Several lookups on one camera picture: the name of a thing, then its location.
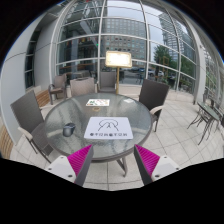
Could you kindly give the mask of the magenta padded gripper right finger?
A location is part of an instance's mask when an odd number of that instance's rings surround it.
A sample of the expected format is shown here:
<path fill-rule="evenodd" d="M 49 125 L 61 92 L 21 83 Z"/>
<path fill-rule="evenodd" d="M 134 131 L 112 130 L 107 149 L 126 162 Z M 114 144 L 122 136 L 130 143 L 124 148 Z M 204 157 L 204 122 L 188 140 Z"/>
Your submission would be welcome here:
<path fill-rule="evenodd" d="M 179 165 L 167 155 L 158 156 L 139 145 L 134 146 L 134 156 L 144 185 L 180 170 Z"/>

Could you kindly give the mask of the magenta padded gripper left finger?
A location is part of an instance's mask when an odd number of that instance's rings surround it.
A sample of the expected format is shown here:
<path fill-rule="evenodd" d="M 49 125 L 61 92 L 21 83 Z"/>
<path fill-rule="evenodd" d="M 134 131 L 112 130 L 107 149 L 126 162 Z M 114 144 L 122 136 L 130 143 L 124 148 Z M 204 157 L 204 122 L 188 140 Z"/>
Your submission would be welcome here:
<path fill-rule="evenodd" d="M 46 168 L 46 171 L 82 186 L 93 154 L 93 147 L 91 145 L 85 146 L 69 156 L 59 156 Z"/>

